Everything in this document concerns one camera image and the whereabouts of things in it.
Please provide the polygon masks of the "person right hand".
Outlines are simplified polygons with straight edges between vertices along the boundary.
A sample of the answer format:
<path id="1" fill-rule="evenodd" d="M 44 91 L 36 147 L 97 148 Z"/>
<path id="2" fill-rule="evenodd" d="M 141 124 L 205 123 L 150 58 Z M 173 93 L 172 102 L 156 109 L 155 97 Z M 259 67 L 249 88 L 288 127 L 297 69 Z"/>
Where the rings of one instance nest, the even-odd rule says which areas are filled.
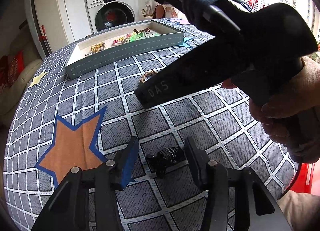
<path id="1" fill-rule="evenodd" d="M 283 124 L 275 122 L 276 119 L 285 119 L 319 106 L 319 64 L 307 56 L 302 57 L 302 63 L 301 72 L 293 77 L 283 92 L 276 94 L 263 106 L 250 100 L 249 111 L 262 124 L 270 139 L 287 146 L 291 156 L 310 162 L 319 159 L 319 141 L 293 148 L 289 130 Z"/>

